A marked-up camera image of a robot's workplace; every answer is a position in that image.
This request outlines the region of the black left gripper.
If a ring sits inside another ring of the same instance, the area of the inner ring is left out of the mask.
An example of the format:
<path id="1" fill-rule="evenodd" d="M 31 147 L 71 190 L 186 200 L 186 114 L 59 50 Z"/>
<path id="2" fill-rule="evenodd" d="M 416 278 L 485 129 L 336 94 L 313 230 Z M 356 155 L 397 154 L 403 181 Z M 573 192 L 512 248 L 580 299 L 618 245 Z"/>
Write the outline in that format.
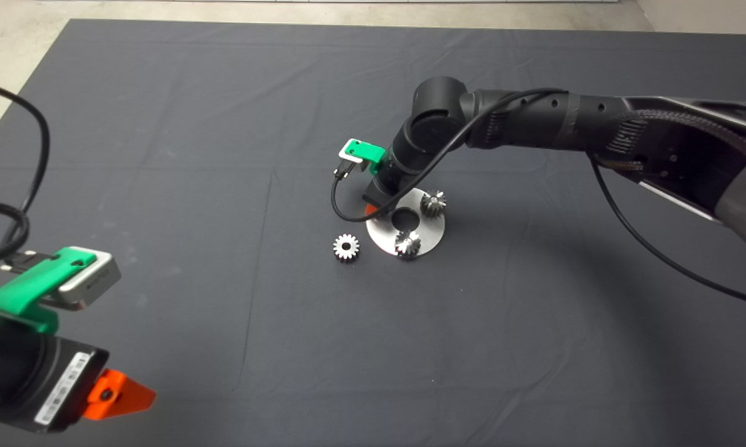
<path id="1" fill-rule="evenodd" d="M 59 336 L 43 337 L 44 355 L 33 393 L 33 432 L 59 433 L 82 418 L 105 420 L 149 410 L 157 393 L 126 374 L 103 369 L 106 349 Z"/>

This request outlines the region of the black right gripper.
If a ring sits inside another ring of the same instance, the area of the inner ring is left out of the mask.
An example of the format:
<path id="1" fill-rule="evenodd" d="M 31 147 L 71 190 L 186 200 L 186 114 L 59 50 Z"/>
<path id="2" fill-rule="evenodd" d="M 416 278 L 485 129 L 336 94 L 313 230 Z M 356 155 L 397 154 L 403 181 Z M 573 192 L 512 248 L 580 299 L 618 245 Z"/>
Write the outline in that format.
<path id="1" fill-rule="evenodd" d="M 362 193 L 365 202 L 364 215 L 378 218 L 378 209 L 400 192 L 412 180 L 412 172 L 401 168 L 378 168 Z"/>

